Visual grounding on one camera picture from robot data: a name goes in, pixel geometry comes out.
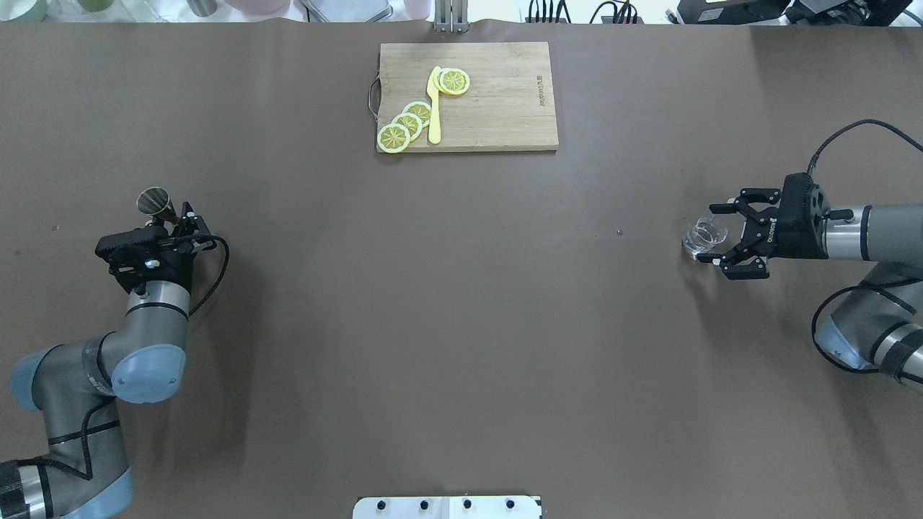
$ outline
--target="knife handle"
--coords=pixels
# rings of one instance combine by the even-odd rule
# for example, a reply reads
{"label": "knife handle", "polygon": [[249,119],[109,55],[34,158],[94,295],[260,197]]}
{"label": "knife handle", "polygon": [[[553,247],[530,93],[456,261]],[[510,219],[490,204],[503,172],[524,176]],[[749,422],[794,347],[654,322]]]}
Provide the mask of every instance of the knife handle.
{"label": "knife handle", "polygon": [[430,110],[429,110],[429,131],[426,133],[426,137],[429,139],[430,144],[439,144],[442,142],[442,124],[439,123],[439,92],[436,92],[435,96],[429,98]]}

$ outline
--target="tabletop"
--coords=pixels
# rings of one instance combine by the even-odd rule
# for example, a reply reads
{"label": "tabletop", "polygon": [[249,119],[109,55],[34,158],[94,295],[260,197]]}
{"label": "tabletop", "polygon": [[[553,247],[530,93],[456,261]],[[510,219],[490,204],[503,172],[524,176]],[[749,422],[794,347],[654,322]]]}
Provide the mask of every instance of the tabletop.
{"label": "tabletop", "polygon": [[[378,47],[446,41],[548,42],[558,151],[377,153]],[[232,259],[180,393],[120,404],[124,517],[466,492],[549,519],[916,516],[919,396],[809,337],[870,265],[729,282],[679,239],[852,121],[923,135],[922,55],[923,31],[851,27],[5,25],[0,367],[120,326],[92,251],[158,185]],[[834,205],[919,202],[920,164],[859,128],[816,179]],[[46,452],[38,414],[4,393],[0,416],[0,459]]]}

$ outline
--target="lemon slice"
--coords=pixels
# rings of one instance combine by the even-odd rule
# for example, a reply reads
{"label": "lemon slice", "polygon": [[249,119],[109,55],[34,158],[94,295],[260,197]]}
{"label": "lemon slice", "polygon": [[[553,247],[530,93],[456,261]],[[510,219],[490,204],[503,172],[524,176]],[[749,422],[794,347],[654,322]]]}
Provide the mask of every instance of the lemon slice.
{"label": "lemon slice", "polygon": [[397,117],[394,117],[392,123],[399,123],[404,125],[408,130],[410,130],[410,141],[413,142],[416,138],[420,137],[420,134],[423,133],[423,120],[420,119],[419,115],[411,114],[410,112],[404,112],[399,114]]}
{"label": "lemon slice", "polygon": [[407,106],[404,106],[402,110],[405,114],[413,114],[417,117],[420,117],[420,120],[423,121],[422,128],[429,126],[429,111],[432,110],[432,107],[429,106],[429,103],[424,103],[422,101],[414,101],[413,103],[408,103]]}
{"label": "lemon slice", "polygon": [[437,81],[439,89],[448,95],[462,95],[471,86],[468,73],[460,68],[443,68]]}
{"label": "lemon slice", "polygon": [[410,145],[410,130],[400,123],[385,125],[378,131],[378,147],[385,153],[400,153]]}

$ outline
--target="yellow knife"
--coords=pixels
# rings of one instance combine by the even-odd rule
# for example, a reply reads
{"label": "yellow knife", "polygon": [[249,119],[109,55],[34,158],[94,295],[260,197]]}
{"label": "yellow knife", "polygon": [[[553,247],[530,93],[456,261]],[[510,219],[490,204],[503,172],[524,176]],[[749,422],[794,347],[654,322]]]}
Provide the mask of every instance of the yellow knife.
{"label": "yellow knife", "polygon": [[433,71],[429,73],[429,81],[426,82],[426,95],[429,96],[429,131],[426,137],[432,144],[442,142],[442,125],[439,123],[439,88],[436,86],[439,71],[442,68],[434,66]]}

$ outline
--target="white bracket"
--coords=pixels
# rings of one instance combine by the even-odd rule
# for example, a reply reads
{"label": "white bracket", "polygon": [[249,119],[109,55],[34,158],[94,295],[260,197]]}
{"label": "white bracket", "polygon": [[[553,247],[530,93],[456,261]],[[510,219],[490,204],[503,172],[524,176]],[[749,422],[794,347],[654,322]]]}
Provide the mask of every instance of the white bracket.
{"label": "white bracket", "polygon": [[468,32],[468,0],[436,0],[436,32]]}
{"label": "white bracket", "polygon": [[363,498],[353,519],[542,519],[537,496]]}

